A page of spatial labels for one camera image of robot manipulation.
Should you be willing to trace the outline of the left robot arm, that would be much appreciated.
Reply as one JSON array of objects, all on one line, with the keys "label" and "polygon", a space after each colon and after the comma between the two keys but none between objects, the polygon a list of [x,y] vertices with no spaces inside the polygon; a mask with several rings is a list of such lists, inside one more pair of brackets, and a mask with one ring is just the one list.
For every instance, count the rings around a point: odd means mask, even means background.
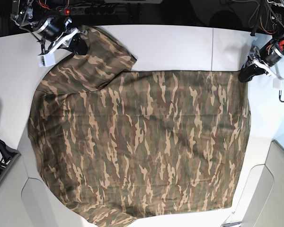
[{"label": "left robot arm", "polygon": [[[262,12],[265,6],[268,8],[268,16],[273,24],[272,32],[267,31],[262,22]],[[262,74],[278,77],[271,71],[271,68],[284,57],[284,0],[260,1],[256,23],[250,35],[255,36],[259,28],[272,38],[261,48],[255,46],[248,55],[246,63],[239,72],[239,81],[243,83]]]}]

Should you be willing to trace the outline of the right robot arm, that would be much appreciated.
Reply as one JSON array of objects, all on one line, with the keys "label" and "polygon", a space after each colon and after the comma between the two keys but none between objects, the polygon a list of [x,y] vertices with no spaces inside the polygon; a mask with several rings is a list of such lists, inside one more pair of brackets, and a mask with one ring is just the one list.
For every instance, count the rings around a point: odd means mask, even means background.
[{"label": "right robot arm", "polygon": [[65,49],[86,55],[88,46],[81,38],[87,30],[72,27],[68,4],[51,9],[44,0],[13,0],[10,19],[19,29],[29,32],[41,45],[41,56]]}]

